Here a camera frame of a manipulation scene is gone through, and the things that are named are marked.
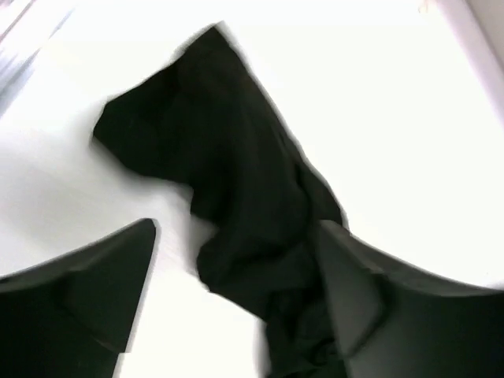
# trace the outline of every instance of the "white surface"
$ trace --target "white surface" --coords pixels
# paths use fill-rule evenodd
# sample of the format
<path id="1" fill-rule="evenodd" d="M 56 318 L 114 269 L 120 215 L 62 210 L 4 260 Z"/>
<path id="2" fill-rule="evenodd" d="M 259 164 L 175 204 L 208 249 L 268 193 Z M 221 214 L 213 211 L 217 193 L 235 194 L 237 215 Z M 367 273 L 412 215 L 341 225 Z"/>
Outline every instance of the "white surface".
<path id="1" fill-rule="evenodd" d="M 185 272 L 210 232 L 190 195 L 88 146 L 107 97 L 219 20 L 357 236 L 444 276 L 504 282 L 502 125 L 439 15 L 404 0 L 82 5 L 0 124 L 0 276 L 153 217 L 158 257 L 120 378 L 257 376 L 258 321 Z"/>

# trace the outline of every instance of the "crumpled black fabric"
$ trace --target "crumpled black fabric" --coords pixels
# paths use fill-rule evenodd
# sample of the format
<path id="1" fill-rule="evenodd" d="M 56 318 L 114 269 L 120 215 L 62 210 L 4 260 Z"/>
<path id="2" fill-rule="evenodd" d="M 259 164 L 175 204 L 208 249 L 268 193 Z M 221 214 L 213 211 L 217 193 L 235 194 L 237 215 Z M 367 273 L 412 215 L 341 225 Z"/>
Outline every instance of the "crumpled black fabric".
<path id="1" fill-rule="evenodd" d="M 345 377 L 312 233 L 344 224 L 342 210 L 220 29 L 108 102 L 94 140 L 141 176 L 193 189 L 191 213 L 218 227 L 199 277 L 265 321 L 268 377 Z"/>

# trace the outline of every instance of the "white background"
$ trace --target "white background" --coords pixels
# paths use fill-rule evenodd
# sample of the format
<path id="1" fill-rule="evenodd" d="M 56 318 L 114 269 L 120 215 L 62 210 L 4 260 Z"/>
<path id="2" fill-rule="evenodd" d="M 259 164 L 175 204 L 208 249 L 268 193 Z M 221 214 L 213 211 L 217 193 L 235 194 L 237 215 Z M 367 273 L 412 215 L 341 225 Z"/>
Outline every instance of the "white background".
<path id="1" fill-rule="evenodd" d="M 187 273 L 211 232 L 190 218 L 191 194 L 88 144 L 107 98 L 224 20 L 353 233 L 456 280 L 504 282 L 502 123 L 444 19 L 417 6 L 83 3 L 0 123 L 0 276 L 153 217 L 157 260 L 120 377 L 258 376 L 258 321 Z"/>

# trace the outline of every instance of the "black plastic piece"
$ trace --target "black plastic piece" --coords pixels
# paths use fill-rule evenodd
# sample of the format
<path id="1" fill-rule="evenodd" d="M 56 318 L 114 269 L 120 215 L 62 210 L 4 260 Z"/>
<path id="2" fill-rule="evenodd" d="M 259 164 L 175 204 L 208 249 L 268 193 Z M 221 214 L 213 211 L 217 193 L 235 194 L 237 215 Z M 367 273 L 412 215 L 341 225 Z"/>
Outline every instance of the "black plastic piece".
<path id="1" fill-rule="evenodd" d="M 332 222 L 319 233 L 318 260 L 350 378 L 504 376 L 504 291 L 424 272 Z M 352 345 L 359 348 L 348 353 Z"/>
<path id="2" fill-rule="evenodd" d="M 156 228 L 141 220 L 0 282 L 0 375 L 111 378 L 150 266 Z"/>

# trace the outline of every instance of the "fabric fold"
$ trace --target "fabric fold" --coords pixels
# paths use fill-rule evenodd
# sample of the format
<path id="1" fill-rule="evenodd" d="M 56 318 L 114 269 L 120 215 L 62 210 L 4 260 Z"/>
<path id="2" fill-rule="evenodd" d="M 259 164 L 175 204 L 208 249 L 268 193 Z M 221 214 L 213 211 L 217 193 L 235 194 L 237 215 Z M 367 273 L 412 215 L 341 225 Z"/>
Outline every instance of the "fabric fold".
<path id="1" fill-rule="evenodd" d="M 343 212 L 220 29 L 108 102 L 94 141 L 193 189 L 191 213 L 218 228 L 200 280 L 265 321 L 270 378 L 345 377 L 313 252 L 317 221 L 345 225 Z"/>

